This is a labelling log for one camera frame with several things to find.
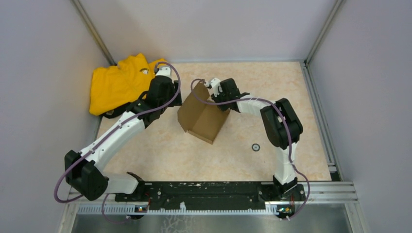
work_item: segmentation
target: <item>cardboard box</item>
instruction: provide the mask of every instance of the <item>cardboard box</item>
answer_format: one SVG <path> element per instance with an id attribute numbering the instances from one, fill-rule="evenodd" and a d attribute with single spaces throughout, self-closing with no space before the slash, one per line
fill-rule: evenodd
<path id="1" fill-rule="evenodd" d="M 193 91 L 202 100 L 210 97 L 203 83 L 198 83 Z M 177 111 L 177 121 L 185 132 L 213 144 L 229 113 L 230 110 L 222 112 L 216 105 L 198 101 L 190 93 Z"/>

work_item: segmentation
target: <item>yellow shirt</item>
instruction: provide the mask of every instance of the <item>yellow shirt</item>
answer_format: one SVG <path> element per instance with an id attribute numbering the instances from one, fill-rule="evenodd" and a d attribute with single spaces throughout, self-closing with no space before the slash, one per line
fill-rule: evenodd
<path id="1" fill-rule="evenodd" d="M 155 77 L 154 68 L 159 59 L 150 64 L 143 54 L 129 56 L 117 66 L 99 67 L 93 71 L 90 90 L 90 113 L 101 115 L 125 103 L 138 99 L 149 89 Z"/>

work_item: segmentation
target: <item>cable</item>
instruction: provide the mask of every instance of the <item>cable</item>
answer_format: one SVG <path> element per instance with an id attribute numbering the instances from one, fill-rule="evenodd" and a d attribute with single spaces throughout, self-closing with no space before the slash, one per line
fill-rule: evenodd
<path id="1" fill-rule="evenodd" d="M 190 83 L 190 90 L 191 93 L 195 96 L 195 98 L 205 104 L 210 104 L 210 105 L 223 105 L 223 104 L 229 104 L 229 103 L 235 103 L 235 102 L 239 102 L 239 101 L 247 101 L 247 100 L 258 100 L 261 102 L 265 102 L 270 104 L 275 111 L 277 112 L 277 114 L 280 116 L 280 118 L 282 119 L 282 123 L 283 126 L 285 126 L 286 129 L 286 135 L 288 137 L 288 142 L 289 142 L 289 162 L 292 164 L 293 169 L 295 170 L 296 173 L 298 173 L 299 175 L 303 176 L 303 178 L 305 178 L 306 183 L 308 184 L 308 195 L 306 196 L 305 200 L 303 201 L 302 205 L 299 207 L 299 209 L 289 218 L 284 218 L 283 220 L 291 220 L 292 218 L 294 218 L 298 213 L 301 212 L 301 210 L 303 209 L 303 207 L 306 205 L 306 202 L 309 199 L 309 195 L 310 195 L 310 184 L 309 184 L 309 179 L 300 171 L 298 171 L 298 169 L 296 168 L 294 162 L 292 161 L 292 137 L 291 137 L 291 132 L 289 131 L 289 127 L 286 124 L 286 120 L 285 117 L 282 115 L 282 113 L 280 112 L 280 110 L 276 107 L 276 105 L 274 105 L 272 102 L 270 102 L 269 100 L 266 99 L 262 99 L 262 98 L 244 98 L 244 99 L 237 99 L 237 100 L 230 100 L 230 101 L 225 101 L 225 102 L 220 102 L 220 103 L 213 103 L 213 102 L 207 102 L 202 100 L 201 98 L 199 98 L 195 92 L 193 91 L 193 84 L 195 81 L 202 82 L 202 83 L 206 83 L 206 81 L 204 79 L 194 79 L 191 83 Z"/>
<path id="2" fill-rule="evenodd" d="M 106 216 L 106 214 L 104 213 L 104 204 L 106 203 L 107 197 L 108 197 L 109 195 L 110 195 L 110 194 L 106 194 L 106 197 L 104 197 L 103 202 L 102 202 L 102 211 L 101 211 L 101 212 L 102 212 L 102 215 L 103 215 L 104 219 L 106 219 L 106 221 L 108 221 L 108 222 L 110 222 L 110 223 L 113 223 L 113 224 L 125 224 L 125 223 L 127 223 L 128 221 L 130 221 L 131 218 L 129 218 L 129 217 L 127 217 L 127 216 L 126 216 L 126 220 L 120 221 L 120 222 L 116 222 L 116 221 L 110 220 L 110 219 Z"/>
<path id="3" fill-rule="evenodd" d="M 147 201 L 147 207 L 146 207 L 146 211 L 149 210 L 149 205 L 150 205 L 150 196 L 148 193 L 146 193 L 146 196 L 149 198 L 149 200 Z"/>
<path id="4" fill-rule="evenodd" d="M 120 123 L 120 125 L 123 125 L 123 124 L 131 121 L 132 119 L 137 118 L 138 116 L 141 116 L 141 115 L 143 115 L 143 114 L 151 113 L 151 112 L 154 112 L 154 111 L 157 111 L 157 110 L 160 110 L 160 109 L 162 109 L 162 108 L 165 108 L 165 107 L 169 106 L 169 104 L 171 104 L 171 103 L 174 101 L 174 99 L 179 95 L 181 82 L 180 82 L 179 73 L 177 72 L 176 68 L 175 68 L 174 66 L 172 66 L 170 63 L 167 63 L 167 62 L 158 62 L 158 63 L 156 64 L 156 66 L 155 66 L 155 70 L 157 69 L 157 66 L 158 66 L 159 64 L 165 64 L 165 65 L 169 66 L 169 67 L 175 72 L 176 77 L 177 77 L 177 80 L 179 81 L 178 86 L 177 86 L 177 91 L 176 91 L 176 93 L 174 94 L 174 96 L 173 96 L 167 103 L 163 104 L 162 106 L 156 107 L 156 108 L 154 108 L 154 109 L 150 109 L 150 110 L 147 110 L 147 111 L 143 111 L 143 112 L 141 112 L 141 113 L 137 113 L 137 114 L 135 114 L 135 115 L 127 118 L 126 120 L 124 120 L 122 123 Z M 72 201 L 74 201 L 74 200 L 77 200 L 77 199 L 79 199 L 79 198 L 81 198 L 81 197 L 83 196 L 83 195 L 79 195 L 79 196 L 74 197 L 74 198 L 72 198 L 72 199 L 62 200 L 62 199 L 60 199 L 60 198 L 58 197 L 59 187 L 60 187 L 63 179 L 67 176 L 67 174 L 68 174 L 71 170 L 73 170 L 73 168 L 76 167 L 79 163 L 81 163 L 84 159 L 86 159 L 89 155 L 91 155 L 91 154 L 92 154 L 92 151 L 97 150 L 97 148 L 99 148 L 99 146 L 100 146 L 103 142 L 105 142 L 116 130 L 118 130 L 118 129 L 120 128 L 120 125 L 118 125 L 118 126 L 115 127 L 114 129 L 112 129 L 109 133 L 107 133 L 106 136 L 103 137 L 98 143 L 96 143 L 96 145 L 95 145 L 90 151 L 88 151 L 88 152 L 87 152 L 86 154 L 84 154 L 80 159 L 78 159 L 76 162 L 74 162 L 71 166 L 69 166 L 69 167 L 67 168 L 67 170 L 66 170 L 66 171 L 63 173 L 63 175 L 59 178 L 59 180 L 57 181 L 56 186 L 54 187 L 54 194 L 53 194 L 53 195 L 54 195 L 54 199 L 56 200 L 56 202 L 58 202 L 58 203 L 69 203 L 69 202 L 72 202 Z"/>
<path id="5" fill-rule="evenodd" d="M 291 195 L 291 206 L 295 206 L 295 198 Z"/>

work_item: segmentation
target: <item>box flap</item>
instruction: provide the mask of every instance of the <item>box flap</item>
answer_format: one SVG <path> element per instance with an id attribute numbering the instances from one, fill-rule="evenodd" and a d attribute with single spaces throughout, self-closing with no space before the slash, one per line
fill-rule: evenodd
<path id="1" fill-rule="evenodd" d="M 190 134 L 212 144 L 229 113 L 230 110 L 222 112 L 215 105 L 207 105 L 190 130 Z"/>
<path id="2" fill-rule="evenodd" d="M 193 92 L 201 99 L 207 100 L 209 98 L 209 91 L 203 83 L 197 83 Z M 198 101 L 192 93 L 183 102 L 182 106 L 177 110 L 177 121 L 183 130 L 186 132 L 190 130 L 205 108 L 204 103 Z"/>
<path id="3" fill-rule="evenodd" d="M 195 132 L 193 132 L 193 131 L 191 131 L 191 130 L 188 130 L 188 133 L 191 134 L 191 135 L 193 135 L 193 136 L 195 136 L 195 137 L 197 137 L 197 138 L 199 138 L 199 139 L 202 139 L 203 141 L 205 141 L 205 142 L 207 142 L 207 143 L 209 143 L 209 144 L 213 144 L 213 140 L 210 140 L 210 139 L 205 138 L 205 137 L 203 137 L 203 136 L 201 136 L 201 135 L 198 135 L 197 133 L 195 133 Z"/>

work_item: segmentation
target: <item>aluminum frame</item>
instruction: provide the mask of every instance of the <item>aluminum frame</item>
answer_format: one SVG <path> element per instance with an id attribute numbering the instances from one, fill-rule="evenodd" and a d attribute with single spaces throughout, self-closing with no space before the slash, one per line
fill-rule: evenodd
<path id="1" fill-rule="evenodd" d="M 74 8 L 78 12 L 79 16 L 81 17 L 82 21 L 84 22 L 86 28 L 89 30 L 91 35 L 93 36 L 96 44 L 101 49 L 103 55 L 105 56 L 106 60 L 110 65 L 115 65 L 116 62 L 114 61 L 113 57 L 111 56 L 109 50 L 107 49 L 106 45 L 104 44 L 102 38 L 100 37 L 96 27 L 93 25 L 91 19 L 87 15 L 84 7 L 82 6 L 80 0 L 70 0 L 73 3 Z M 344 176 L 342 174 L 342 170 L 340 169 L 339 162 L 337 159 L 336 151 L 333 146 L 332 138 L 330 136 L 329 128 L 327 126 L 327 121 L 325 118 L 325 114 L 322 110 L 322 105 L 318 96 L 318 92 L 316 90 L 316 86 L 313 80 L 313 76 L 310 71 L 310 63 L 313 60 L 316 52 L 319 50 L 324 38 L 326 37 L 328 31 L 332 27 L 332 24 L 336 18 L 336 15 L 342 8 L 346 1 L 345 0 L 336 0 L 335 4 L 324 23 L 324 26 L 319 33 L 314 45 L 312 46 L 307 59 L 301 61 L 301 68 L 302 73 L 305 79 L 305 83 L 307 86 L 308 94 L 310 97 L 310 102 L 314 111 L 315 119 L 318 125 L 319 133 L 321 136 L 321 141 L 326 153 L 326 160 L 328 162 L 329 171 L 331 173 L 337 172 L 342 179 Z M 305 190 L 307 191 L 306 183 L 302 183 L 304 185 Z M 348 216 L 348 220 L 350 222 L 351 228 L 353 232 L 369 232 L 367 228 L 366 221 L 364 220 L 363 213 L 359 206 L 358 197 L 356 195 L 355 188 L 352 182 L 311 182 L 311 195 L 309 197 L 308 204 L 345 204 L 346 213 Z M 70 193 L 69 198 L 78 195 L 78 193 Z M 86 199 L 79 199 L 76 202 L 66 204 L 65 210 L 63 213 L 62 221 L 60 224 L 59 232 L 61 233 L 69 233 L 73 228 L 73 224 L 75 221 L 75 217 L 79 212 L 79 208 L 84 207 L 85 205 L 94 205 L 94 206 L 101 206 L 103 198 L 99 198 L 95 201 L 88 201 Z M 107 204 L 111 206 L 124 206 L 124 203 L 114 202 L 114 195 L 109 196 Z M 132 205 L 142 205 L 144 203 L 130 203 Z M 282 201 L 271 201 L 267 203 L 268 205 L 276 205 L 276 204 L 284 204 Z"/>

